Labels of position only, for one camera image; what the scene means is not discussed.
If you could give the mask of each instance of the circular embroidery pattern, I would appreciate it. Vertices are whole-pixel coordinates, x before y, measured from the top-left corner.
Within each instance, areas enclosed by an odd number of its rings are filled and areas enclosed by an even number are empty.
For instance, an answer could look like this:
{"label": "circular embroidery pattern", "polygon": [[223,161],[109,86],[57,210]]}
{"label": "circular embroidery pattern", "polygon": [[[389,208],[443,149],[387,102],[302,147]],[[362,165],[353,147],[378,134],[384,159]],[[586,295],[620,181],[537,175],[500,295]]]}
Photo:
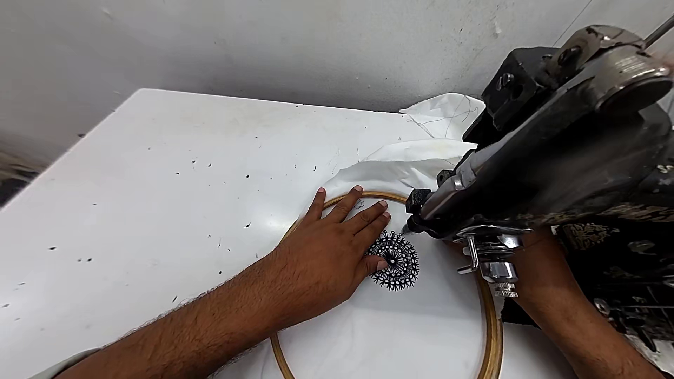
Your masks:
{"label": "circular embroidery pattern", "polygon": [[411,243],[393,231],[384,231],[365,252],[380,256],[388,262],[388,268],[372,274],[372,279],[391,291],[411,287],[419,277],[419,257]]}

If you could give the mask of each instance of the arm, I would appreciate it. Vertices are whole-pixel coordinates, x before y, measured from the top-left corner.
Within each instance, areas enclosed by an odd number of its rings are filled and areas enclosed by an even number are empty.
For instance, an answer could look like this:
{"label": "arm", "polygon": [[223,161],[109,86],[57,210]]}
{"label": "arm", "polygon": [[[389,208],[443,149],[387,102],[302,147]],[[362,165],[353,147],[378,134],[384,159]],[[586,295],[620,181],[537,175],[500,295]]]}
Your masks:
{"label": "arm", "polygon": [[343,223],[356,186],[323,219],[319,189],[302,223],[230,281],[65,370],[57,379],[205,378],[276,331],[347,300],[386,261],[363,256],[390,215],[379,202]]}
{"label": "arm", "polygon": [[663,379],[590,304],[549,231],[525,236],[514,256],[517,303],[561,349],[581,379]]}

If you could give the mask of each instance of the finger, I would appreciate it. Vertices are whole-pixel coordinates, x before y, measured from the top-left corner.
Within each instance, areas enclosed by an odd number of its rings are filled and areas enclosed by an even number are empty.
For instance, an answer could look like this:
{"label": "finger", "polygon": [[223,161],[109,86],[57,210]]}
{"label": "finger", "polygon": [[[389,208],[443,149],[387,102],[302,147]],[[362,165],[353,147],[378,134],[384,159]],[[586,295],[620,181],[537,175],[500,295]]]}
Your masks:
{"label": "finger", "polygon": [[307,215],[304,216],[305,221],[317,221],[321,219],[321,214],[323,213],[323,205],[326,203],[326,189],[320,187],[316,192],[316,196],[313,197],[313,202],[307,211]]}
{"label": "finger", "polygon": [[355,291],[367,275],[375,271],[383,270],[388,267],[386,259],[380,256],[363,256],[356,266],[356,272],[353,275],[353,290]]}
{"label": "finger", "polygon": [[372,221],[363,230],[359,231],[355,236],[356,246],[367,249],[379,237],[388,222],[391,221],[391,214],[389,212],[382,213],[377,219]]}
{"label": "finger", "polygon": [[353,187],[346,196],[335,205],[335,207],[326,216],[326,220],[331,223],[341,223],[351,211],[356,202],[361,197],[363,188],[360,185]]}
{"label": "finger", "polygon": [[368,209],[359,212],[353,216],[350,220],[346,221],[344,224],[348,231],[353,234],[358,233],[363,230],[364,227],[370,225],[372,221],[376,220],[384,211],[388,208],[388,204],[385,201],[381,200],[369,207]]}

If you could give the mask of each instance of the gray wall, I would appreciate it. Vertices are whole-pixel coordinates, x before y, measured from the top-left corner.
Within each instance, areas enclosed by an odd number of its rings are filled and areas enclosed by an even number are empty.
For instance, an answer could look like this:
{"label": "gray wall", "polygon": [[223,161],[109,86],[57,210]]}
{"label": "gray wall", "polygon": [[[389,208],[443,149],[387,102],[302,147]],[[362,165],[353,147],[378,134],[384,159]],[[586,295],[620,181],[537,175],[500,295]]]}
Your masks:
{"label": "gray wall", "polygon": [[[508,51],[671,0],[6,0],[0,149],[49,163],[134,90],[396,111],[479,94]],[[674,61],[674,36],[655,46]]]}

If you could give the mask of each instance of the crumpled white cloth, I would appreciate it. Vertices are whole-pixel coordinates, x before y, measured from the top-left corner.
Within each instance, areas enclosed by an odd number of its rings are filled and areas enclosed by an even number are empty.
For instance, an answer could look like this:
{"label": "crumpled white cloth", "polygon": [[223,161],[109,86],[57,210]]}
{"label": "crumpled white cloth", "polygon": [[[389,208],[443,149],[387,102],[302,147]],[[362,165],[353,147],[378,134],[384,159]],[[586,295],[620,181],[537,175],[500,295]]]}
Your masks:
{"label": "crumpled white cloth", "polygon": [[485,104],[464,94],[446,93],[401,109],[431,138],[462,140],[464,132],[485,110]]}
{"label": "crumpled white cloth", "polygon": [[[406,196],[414,188],[437,190],[435,177],[453,169],[468,150],[477,145],[448,138],[399,142],[381,147],[365,160],[339,170],[325,182],[329,199],[348,193],[356,184],[365,191],[391,192]],[[311,199],[300,218],[309,209]]]}

